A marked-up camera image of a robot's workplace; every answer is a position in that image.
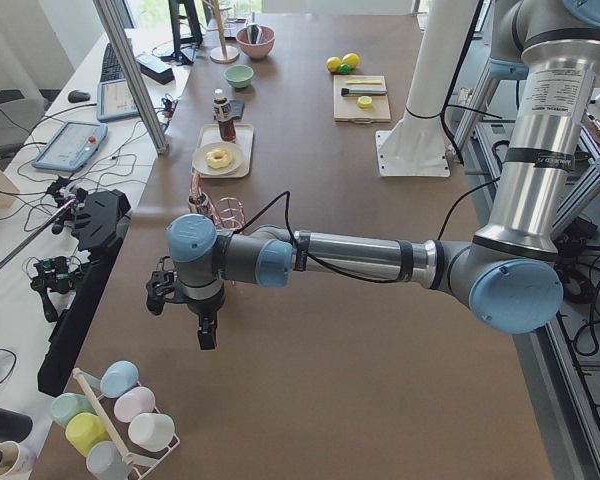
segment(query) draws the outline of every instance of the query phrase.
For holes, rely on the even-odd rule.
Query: mug holder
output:
[[[171,442],[169,442],[169,445],[165,449],[158,452],[160,453],[159,457],[149,457],[147,455],[130,451],[101,403],[104,395],[101,394],[98,396],[95,393],[95,390],[100,391],[100,379],[83,372],[79,368],[73,369],[73,378],[80,386],[80,389],[84,393],[85,397],[87,397],[87,400],[89,400],[91,407],[104,425],[104,428],[111,437],[111,441],[115,445],[116,450],[118,450],[118,453],[120,453],[122,461],[127,465],[133,466],[132,473],[134,474],[134,479],[141,480],[145,478],[153,471],[154,468],[156,468],[165,458],[167,458],[167,456],[169,456],[178,445],[180,445],[180,438],[174,434]],[[154,411],[156,413],[161,413],[160,410],[158,410],[158,407],[156,407]]]

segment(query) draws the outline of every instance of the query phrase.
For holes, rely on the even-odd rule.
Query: black mouse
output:
[[[71,90],[67,97],[70,103],[86,102],[89,99],[91,99],[91,94],[84,90]]]

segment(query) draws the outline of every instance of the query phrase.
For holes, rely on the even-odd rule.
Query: white plate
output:
[[[207,165],[207,153],[211,150],[219,148],[226,150],[233,155],[233,162],[223,168],[211,168]],[[230,142],[215,142],[203,145],[193,154],[193,168],[203,175],[220,176],[236,170],[244,162],[244,153],[235,143]]]

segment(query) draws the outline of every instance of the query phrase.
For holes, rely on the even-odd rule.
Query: yellow mug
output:
[[[88,412],[73,417],[67,424],[64,434],[69,443],[84,457],[89,455],[89,451],[97,443],[111,440],[98,416]]]

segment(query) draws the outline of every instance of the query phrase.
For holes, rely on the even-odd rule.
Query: bowl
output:
[[[236,42],[240,46],[240,50],[248,57],[259,60],[269,55],[273,48],[273,42],[276,40],[276,32],[272,28],[260,25],[262,29],[262,41],[260,43],[247,42],[247,29],[243,28],[236,33]]]
[[[246,65],[234,65],[225,70],[224,78],[233,88],[245,88],[251,84],[253,69]]]

